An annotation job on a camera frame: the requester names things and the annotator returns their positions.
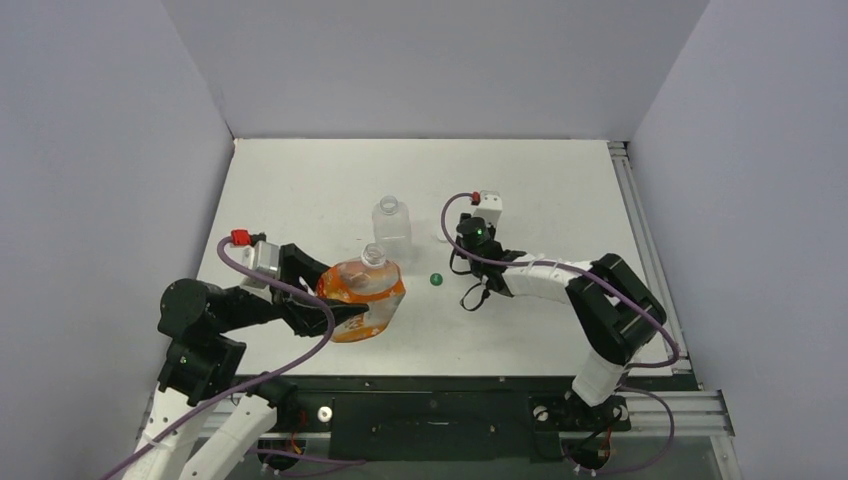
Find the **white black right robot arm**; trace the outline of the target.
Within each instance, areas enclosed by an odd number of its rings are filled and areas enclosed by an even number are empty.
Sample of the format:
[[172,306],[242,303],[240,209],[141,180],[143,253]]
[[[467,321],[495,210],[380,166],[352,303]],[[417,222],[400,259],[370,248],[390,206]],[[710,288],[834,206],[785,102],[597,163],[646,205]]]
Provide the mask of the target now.
[[469,263],[464,273],[480,280],[481,298],[529,296],[572,307],[590,352],[564,400],[566,418],[588,427],[604,412],[637,353],[660,333],[667,312],[617,254],[592,262],[561,262],[502,247],[496,229],[470,213],[459,217],[452,251]]

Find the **orange label plastic bottle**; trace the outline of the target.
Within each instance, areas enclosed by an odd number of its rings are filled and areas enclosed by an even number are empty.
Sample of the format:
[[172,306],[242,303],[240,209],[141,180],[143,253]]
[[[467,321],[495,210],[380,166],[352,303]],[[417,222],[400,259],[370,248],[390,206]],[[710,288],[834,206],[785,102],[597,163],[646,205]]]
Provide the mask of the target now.
[[367,244],[359,257],[340,262],[323,273],[316,294],[345,303],[366,304],[368,311],[341,322],[337,316],[331,340],[353,343],[381,334],[406,294],[400,267],[377,243]]

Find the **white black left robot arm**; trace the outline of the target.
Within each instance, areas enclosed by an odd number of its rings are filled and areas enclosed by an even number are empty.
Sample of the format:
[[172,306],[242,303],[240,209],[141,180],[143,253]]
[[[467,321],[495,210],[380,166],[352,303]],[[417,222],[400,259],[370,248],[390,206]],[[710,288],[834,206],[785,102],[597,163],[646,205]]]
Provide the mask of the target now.
[[[327,265],[294,244],[235,230],[217,245],[219,258],[259,287],[222,288],[197,280],[171,283],[160,300],[158,331],[170,344],[135,452],[114,467],[125,479],[223,479],[271,429],[302,427],[297,386],[284,373],[317,354],[333,330],[368,312],[365,303],[321,297]],[[247,350],[229,333],[282,320],[318,343],[271,372],[242,383],[236,372]]]

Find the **clear square plastic bottle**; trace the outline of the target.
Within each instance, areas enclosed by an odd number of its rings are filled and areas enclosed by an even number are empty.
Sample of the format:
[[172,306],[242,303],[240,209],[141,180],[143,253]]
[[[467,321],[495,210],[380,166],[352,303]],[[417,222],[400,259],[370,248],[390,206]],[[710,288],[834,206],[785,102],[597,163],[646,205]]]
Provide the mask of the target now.
[[372,211],[374,240],[391,261],[405,265],[413,257],[412,225],[407,205],[393,195],[383,196]]

